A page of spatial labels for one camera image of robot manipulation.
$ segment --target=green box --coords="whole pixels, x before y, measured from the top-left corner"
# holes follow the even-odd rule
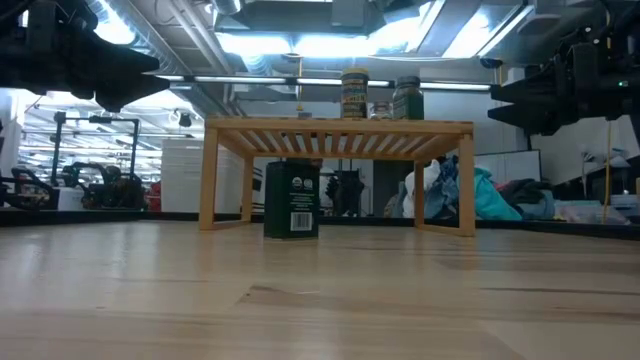
[[[264,236],[283,239],[318,237],[320,170],[312,165],[272,162],[267,165]]]

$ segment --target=jar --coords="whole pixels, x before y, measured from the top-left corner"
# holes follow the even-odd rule
[[[372,120],[392,119],[391,104],[388,101],[375,101],[371,111]]]
[[[424,120],[424,97],[420,91],[420,78],[401,76],[393,93],[393,118]]]
[[[367,118],[367,85],[369,72],[363,68],[351,68],[342,72],[343,118]]]

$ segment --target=label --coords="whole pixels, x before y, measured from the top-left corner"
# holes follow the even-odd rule
[[[289,211],[291,231],[313,230],[313,201],[317,196],[313,190],[313,180],[294,177],[289,191]]]
[[[342,117],[367,117],[367,83],[363,79],[342,80]]]
[[[312,229],[312,213],[291,213],[291,231],[311,231]]]

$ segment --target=barcode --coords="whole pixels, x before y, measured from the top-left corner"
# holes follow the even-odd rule
[[[313,217],[311,213],[291,213],[291,231],[311,231]]]

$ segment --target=jar lid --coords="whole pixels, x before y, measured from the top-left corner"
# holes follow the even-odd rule
[[[349,68],[349,69],[344,69],[342,71],[342,76],[345,76],[348,74],[362,74],[362,75],[369,76],[369,70],[365,68]]]
[[[400,76],[398,80],[396,80],[396,86],[400,85],[420,86],[420,78],[417,76]]]

